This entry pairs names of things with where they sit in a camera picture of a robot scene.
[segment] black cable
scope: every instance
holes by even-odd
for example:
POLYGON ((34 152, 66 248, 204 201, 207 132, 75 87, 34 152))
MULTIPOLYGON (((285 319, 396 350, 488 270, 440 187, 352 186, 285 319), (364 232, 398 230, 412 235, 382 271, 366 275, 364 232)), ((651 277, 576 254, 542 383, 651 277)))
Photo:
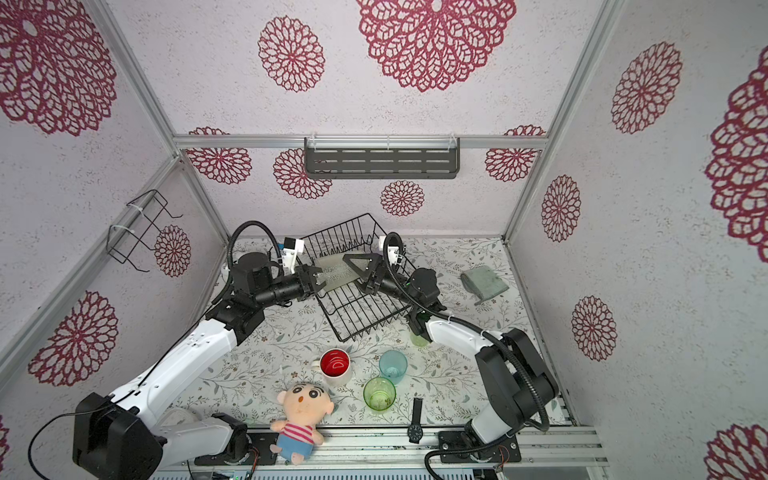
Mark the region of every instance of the black cable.
POLYGON ((227 275, 227 281, 224 284, 224 288, 221 289, 219 294, 216 295, 216 297, 213 299, 213 303, 219 303, 219 300, 223 299, 224 296, 227 295, 232 289, 232 267, 234 265, 232 252, 235 248, 235 242, 237 241, 237 238, 240 236, 243 230, 247 229, 248 227, 259 227, 261 230, 264 230, 266 235, 270 238, 270 241, 272 242, 272 248, 275 249, 275 254, 277 255, 277 276, 283 276, 283 256, 280 255, 280 246, 277 244, 277 239, 275 236, 272 235, 272 230, 267 228, 266 225, 259 222, 258 220, 248 220, 235 229, 235 231, 232 233, 232 237, 230 237, 230 241, 227 243, 227 267, 230 269, 230 272, 227 275))
POLYGON ((486 443, 485 445, 480 445, 479 447, 472 447, 471 449, 455 449, 455 450, 432 450, 431 452, 424 455, 424 466, 427 469, 427 472, 434 478, 435 480, 442 480, 442 477, 435 472, 435 470, 432 469, 432 466, 429 465, 429 459, 432 457, 436 457, 437 455, 464 455, 467 453, 474 453, 474 452, 482 452, 486 449, 492 449, 493 447, 502 444, 507 439, 507 435, 503 435, 493 442, 486 443))
POLYGON ((125 400, 126 398, 128 398, 129 396, 131 396, 131 393, 133 393, 133 392, 134 392, 134 390, 131 390, 130 392, 128 392, 128 394, 126 396, 124 396, 123 398, 119 399, 118 401, 116 401, 116 402, 109 402, 107 405, 101 406, 101 407, 99 407, 97 409, 94 409, 94 410, 88 410, 87 412, 62 413, 62 414, 56 415, 54 418, 48 420, 48 422, 45 425, 43 425, 42 427, 40 427, 40 429, 32 436, 32 440, 29 441, 29 447, 27 448, 27 460, 29 461, 29 466, 32 467, 32 470, 38 475, 38 477, 42 478, 43 480, 51 480, 50 478, 46 477, 45 475, 43 475, 38 470, 38 468, 35 466, 35 462, 32 460, 32 446, 35 444, 35 440, 38 439, 38 436, 43 432, 43 430, 45 430, 48 427, 48 425, 52 424, 53 422, 55 422, 56 420, 59 420, 62 417, 71 417, 71 416, 76 416, 76 415, 88 415, 90 413, 96 413, 96 412, 100 412, 101 410, 108 409, 109 407, 111 407, 113 405, 116 405, 116 404, 122 402, 123 400, 125 400))
POLYGON ((142 380, 139 382, 138 386, 136 387, 137 389, 141 388, 141 386, 142 386, 143 384, 147 383, 147 380, 149 379, 150 375, 152 375, 152 372, 154 372, 154 370, 157 368, 157 366, 158 366, 158 365, 160 365, 160 362, 162 362, 162 361, 163 361, 163 359, 165 358, 165 356, 166 356, 168 353, 170 353, 170 351, 171 351, 172 349, 174 349, 174 347, 175 347, 176 345, 178 345, 178 343, 179 343, 181 340, 183 340, 184 338, 186 338, 186 336, 187 336, 187 335, 189 335, 189 333, 192 331, 192 329, 194 329, 194 327, 198 326, 199 324, 200 324, 200 320, 198 320, 197 322, 193 323, 193 324, 192 324, 192 326, 191 326, 191 327, 189 327, 189 328, 187 329, 187 331, 186 331, 186 332, 184 332, 184 334, 183 334, 182 336, 180 336, 180 337, 179 337, 179 339, 178 339, 178 340, 176 340, 176 341, 174 342, 174 344, 173 344, 173 345, 171 345, 171 346, 170 346, 170 348, 169 348, 168 350, 166 350, 166 351, 165 351, 165 353, 164 353, 164 354, 163 354, 163 355, 160 357, 160 359, 159 359, 159 360, 158 360, 158 361, 157 361, 157 362, 156 362, 156 363, 155 363, 155 364, 152 366, 152 368, 149 370, 149 372, 147 373, 147 375, 145 375, 145 376, 144 376, 144 378, 143 378, 143 379, 142 379, 142 380))
POLYGON ((515 369, 520 373, 520 377, 523 380, 523 383, 525 384, 525 388, 531 393, 531 397, 533 398, 533 402, 536 405, 536 409, 538 411, 538 416, 541 420, 541 423, 536 422, 535 420, 528 420, 526 424, 541 430, 543 432, 546 432, 549 430, 549 415, 547 415, 547 409, 544 405, 544 402, 541 401, 541 396, 538 394, 538 391, 533 385, 533 380, 531 380, 531 376, 528 374, 528 370, 525 369, 525 366, 523 366, 522 362, 516 357, 508 348, 507 346, 499 339, 497 339, 495 336, 493 336, 491 333, 483 331, 480 327, 476 326, 474 323, 468 322, 467 320, 460 319, 455 316, 448 316, 444 313, 437 312, 435 310, 429 309, 426 306, 423 306, 421 303, 419 303, 418 300, 413 298, 408 291, 406 291, 406 288, 400 283, 397 276, 395 275, 395 272, 392 268, 392 264, 389 262, 389 241, 395 240, 397 242, 398 247, 398 253, 399 255, 402 255, 402 238, 400 238, 400 235, 397 232, 389 232, 386 237, 384 237, 384 244, 383 244, 383 253, 382 256, 384 257, 384 266, 387 269, 387 272, 389 273, 389 276, 392 277, 392 279, 395 282, 395 285, 397 286, 398 290, 400 290, 400 293, 402 293, 403 296, 413 305, 416 306, 425 312, 429 313, 430 315, 437 316, 438 318, 441 318, 443 320, 448 320, 449 322, 455 322, 459 325, 466 326, 467 328, 480 333, 483 337, 490 340, 491 343, 496 346, 499 351, 502 352, 502 355, 509 360, 509 362, 512 364, 512 366, 515 367, 515 369))

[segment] white bracket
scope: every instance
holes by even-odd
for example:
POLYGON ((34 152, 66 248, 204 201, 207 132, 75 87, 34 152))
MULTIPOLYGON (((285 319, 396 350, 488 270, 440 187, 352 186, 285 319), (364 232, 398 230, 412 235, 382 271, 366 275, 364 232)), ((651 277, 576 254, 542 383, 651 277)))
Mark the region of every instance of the white bracket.
POLYGON ((286 274, 296 272, 300 253, 304 253, 304 240, 286 237, 283 241, 283 268, 287 270, 286 274))
MULTIPOLYGON (((379 250, 381 250, 382 254, 384 254, 384 239, 385 236, 379 237, 379 250)), ((389 247, 387 248, 387 256, 389 257, 389 262, 393 264, 400 264, 402 262, 402 257, 398 254, 399 248, 398 247, 389 247)))

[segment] red flower pattern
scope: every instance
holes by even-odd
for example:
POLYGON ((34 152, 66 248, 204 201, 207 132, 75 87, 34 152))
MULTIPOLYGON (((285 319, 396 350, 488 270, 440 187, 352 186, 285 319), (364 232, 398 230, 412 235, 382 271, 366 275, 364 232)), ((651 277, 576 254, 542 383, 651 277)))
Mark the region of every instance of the red flower pattern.
POLYGON ((445 90, 488 62, 513 0, 357 0, 368 55, 402 87, 445 90))
POLYGON ((757 247, 768 263, 768 47, 749 79, 731 92, 728 112, 710 139, 710 205, 728 219, 728 234, 757 247))
POLYGON ((398 180, 384 187, 381 202, 388 214, 407 217, 424 204, 424 190, 413 182, 398 180))
POLYGON ((541 224, 553 242, 568 238, 576 228, 581 215, 581 198, 573 178, 561 175, 555 178, 541 202, 541 224))
POLYGON ((731 425, 707 442, 707 480, 768 478, 768 432, 760 425, 731 425))
MULTIPOLYGON (((520 125, 504 135, 542 136, 547 132, 534 125, 520 125)), ((485 154, 485 169, 496 180, 520 180, 528 175, 538 151, 533 148, 492 148, 485 154)))
POLYGON ((674 98, 682 68, 680 51, 665 41, 639 54, 616 85, 611 109, 616 128, 633 134, 652 125, 674 98))
POLYGON ((111 115, 109 50, 75 0, 0 2, 0 104, 14 121, 78 136, 111 115))
MULTIPOLYGON (((190 135, 228 135, 218 128, 201 127, 190 135)), ((245 148, 189 148, 187 155, 197 171, 220 184, 238 184, 250 175, 250 157, 245 148)))
POLYGON ((192 257, 190 239, 181 228, 168 225, 157 235, 154 242, 154 258, 157 266, 168 276, 180 276, 187 271, 192 257))
POLYGON ((8 446, 8 429, 2 424, 2 415, 0 415, 0 472, 2 472, 2 463, 5 460, 5 454, 11 447, 8 446))
POLYGON ((295 18, 273 18, 259 38, 261 65, 288 91, 307 91, 325 71, 323 47, 310 27, 295 18))
POLYGON ((616 322, 608 306, 599 298, 586 296, 574 307, 571 331, 578 348, 587 357, 607 359, 616 348, 616 322))
POLYGON ((309 200, 322 197, 333 185, 331 180, 313 180, 307 177, 304 150, 301 148, 280 152, 275 159, 273 170, 280 188, 296 198, 309 200))
POLYGON ((73 386, 109 359, 118 336, 114 307, 99 292, 85 292, 27 370, 40 383, 73 386))

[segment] watch face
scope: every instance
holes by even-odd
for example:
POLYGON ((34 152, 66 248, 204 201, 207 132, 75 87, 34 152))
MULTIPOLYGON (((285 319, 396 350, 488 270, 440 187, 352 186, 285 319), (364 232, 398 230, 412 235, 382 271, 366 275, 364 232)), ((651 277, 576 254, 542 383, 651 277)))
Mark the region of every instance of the watch face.
POLYGON ((409 440, 418 442, 422 439, 424 436, 424 430, 422 429, 421 425, 411 425, 408 427, 408 438, 409 440))

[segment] stuffed toy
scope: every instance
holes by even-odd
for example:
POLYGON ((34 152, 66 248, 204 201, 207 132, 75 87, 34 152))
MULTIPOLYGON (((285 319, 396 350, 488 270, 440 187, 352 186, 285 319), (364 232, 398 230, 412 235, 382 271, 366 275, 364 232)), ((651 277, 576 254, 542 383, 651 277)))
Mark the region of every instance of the stuffed toy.
POLYGON ((326 414, 333 413, 333 402, 322 387, 299 383, 277 395, 287 420, 272 422, 270 429, 279 432, 277 444, 270 445, 273 453, 279 453, 294 465, 299 465, 312 453, 315 445, 322 445, 324 438, 315 430, 326 414))

